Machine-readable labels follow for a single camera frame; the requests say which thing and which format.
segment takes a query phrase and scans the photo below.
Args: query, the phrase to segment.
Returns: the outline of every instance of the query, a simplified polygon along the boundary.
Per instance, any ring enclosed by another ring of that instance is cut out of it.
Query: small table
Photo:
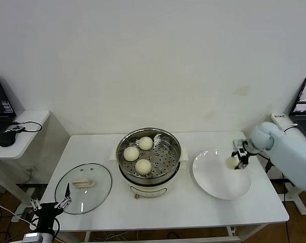
[[[271,119],[274,121],[274,123],[282,130],[287,129],[288,127],[291,127],[294,122],[284,114],[272,114]],[[306,137],[305,135],[299,130],[299,128],[291,128],[286,132],[287,136],[300,139],[301,143],[306,144]],[[303,190],[299,189],[296,186],[293,186],[291,183],[286,182],[285,187],[287,189],[286,198],[284,194],[279,194],[279,197],[281,201],[292,201],[296,205],[299,213],[301,215],[306,215],[306,207],[302,200],[299,197],[299,194],[303,192]]]
[[[199,242],[240,242],[267,224],[285,222],[289,219],[287,211],[256,157],[251,157],[248,166],[252,176],[252,187],[244,197],[237,200],[221,200],[209,195],[192,177],[190,167],[200,152],[211,148],[226,148],[230,156],[233,140],[245,138],[242,132],[173,134],[181,146],[187,149],[189,157],[187,169],[179,170],[175,186],[167,194],[156,198],[139,199],[134,198],[116,163],[109,160],[112,149],[118,145],[124,135],[71,136],[42,202],[54,201],[55,188],[61,177],[80,164],[104,165],[111,173],[112,188],[107,199],[91,212],[82,215],[63,213],[58,216],[60,232],[87,231],[85,239],[87,241],[89,231],[224,226],[227,227],[229,236],[205,238]],[[246,227],[239,236],[234,236],[230,227],[239,225],[249,227]],[[65,237],[62,239],[65,242],[72,241]],[[180,239],[177,242],[198,241]]]
[[[24,111],[17,111],[17,117],[14,119],[18,122],[27,122],[27,121],[33,121],[36,123],[39,123],[41,125],[44,124],[44,122],[49,117],[50,113],[48,110],[24,110]],[[21,126],[26,127],[27,130],[34,131],[39,129],[39,126],[37,124],[23,124]],[[9,147],[1,147],[0,146],[0,163],[2,162],[2,159],[18,159],[20,158],[34,137],[37,133],[26,133],[22,132],[17,134],[16,136],[16,142],[9,146]],[[16,214],[21,214],[27,207],[31,207],[30,199],[31,195],[35,191],[35,188],[29,188],[27,192],[24,192],[22,189],[20,189],[7,175],[5,172],[1,171],[0,169],[0,192],[4,192],[8,190],[13,196],[18,198],[22,203],[18,206],[16,210]],[[19,218],[13,217],[12,222],[18,222]]]

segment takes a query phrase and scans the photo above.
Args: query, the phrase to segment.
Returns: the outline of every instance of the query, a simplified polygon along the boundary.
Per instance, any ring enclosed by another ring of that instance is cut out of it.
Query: electric steamer pot
[[[153,140],[151,149],[139,148],[138,142],[142,137],[150,137]],[[136,146],[139,150],[139,158],[135,161],[124,159],[124,150],[129,146]],[[180,167],[180,144],[172,134],[161,129],[143,128],[131,132],[120,141],[116,153],[119,170],[136,198],[139,195],[155,197],[166,193]],[[152,165],[151,172],[145,176],[135,171],[136,162],[143,158]]]

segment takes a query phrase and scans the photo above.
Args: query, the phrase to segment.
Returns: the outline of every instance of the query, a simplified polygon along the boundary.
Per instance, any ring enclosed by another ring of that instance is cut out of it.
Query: glass lid
[[[74,167],[67,172],[55,189],[55,201],[64,199],[69,184],[71,203],[64,211],[68,214],[85,214],[100,204],[110,193],[112,179],[106,167],[90,163]]]

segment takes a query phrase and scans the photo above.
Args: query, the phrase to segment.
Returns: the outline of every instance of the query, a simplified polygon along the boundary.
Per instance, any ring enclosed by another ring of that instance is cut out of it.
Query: power strip
[[[282,130],[287,129],[293,124],[296,124],[287,115],[282,113],[272,113],[271,120],[273,120],[274,123]]]
[[[295,124],[289,116],[282,113],[273,113],[271,114],[271,119],[274,123],[282,130],[285,130]],[[298,138],[306,143],[305,135],[299,130],[299,128],[289,129],[287,131],[287,136]]]

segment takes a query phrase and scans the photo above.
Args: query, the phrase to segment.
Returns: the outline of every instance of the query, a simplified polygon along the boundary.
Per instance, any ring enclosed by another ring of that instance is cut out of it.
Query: mouse cable
[[[35,121],[26,121],[26,122],[24,121],[24,122],[22,122],[22,123],[19,123],[19,122],[17,122],[17,121],[14,121],[14,122],[10,123],[10,125],[26,124],[26,123],[34,123],[34,124],[37,124],[38,126],[40,126],[40,128],[39,128],[38,130],[35,130],[35,131],[29,131],[29,130],[24,129],[24,130],[22,130],[22,132],[36,133],[36,132],[39,132],[41,129],[43,129],[43,126],[42,126],[41,124],[39,124],[39,123],[36,123]]]

